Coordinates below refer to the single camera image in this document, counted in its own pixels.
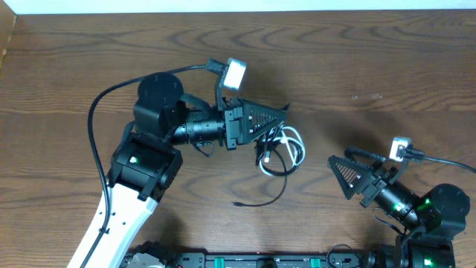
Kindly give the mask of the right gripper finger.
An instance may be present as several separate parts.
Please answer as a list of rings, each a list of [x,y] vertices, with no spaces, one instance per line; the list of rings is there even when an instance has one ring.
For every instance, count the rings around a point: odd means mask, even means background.
[[[359,149],[359,148],[354,147],[354,146],[347,147],[344,151],[344,156],[347,159],[350,159],[354,162],[356,161],[355,156],[363,156],[365,158],[374,159],[374,160],[379,161],[379,162],[386,162],[387,161],[387,158],[385,156],[381,156],[381,155],[376,154],[376,153],[371,153],[371,152]]]
[[[328,166],[334,173],[347,200],[355,194],[361,194],[371,183],[373,169],[347,158],[330,156]]]

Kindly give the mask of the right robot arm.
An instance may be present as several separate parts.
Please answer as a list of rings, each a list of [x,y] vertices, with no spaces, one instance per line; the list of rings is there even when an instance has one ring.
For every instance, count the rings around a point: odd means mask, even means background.
[[[455,267],[453,239],[466,227],[470,198],[452,184],[439,184],[422,196],[399,182],[410,161],[425,155],[412,147],[400,152],[401,167],[385,167],[387,157],[356,147],[344,156],[330,156],[328,167],[334,173],[347,199],[360,195],[361,206],[377,208],[400,223],[386,222],[397,233],[394,246],[370,250],[361,267]]]

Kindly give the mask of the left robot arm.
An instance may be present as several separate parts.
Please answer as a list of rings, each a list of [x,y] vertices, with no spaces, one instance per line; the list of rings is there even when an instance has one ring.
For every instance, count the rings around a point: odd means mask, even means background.
[[[228,150],[262,141],[286,121],[287,108],[272,108],[242,98],[215,106],[186,93],[179,70],[135,78],[138,99],[103,169],[92,128],[94,111],[114,85],[101,92],[88,114],[88,135],[102,195],[94,218],[69,262],[70,267],[119,267],[142,226],[158,207],[183,164],[180,144],[201,149],[217,141]]]

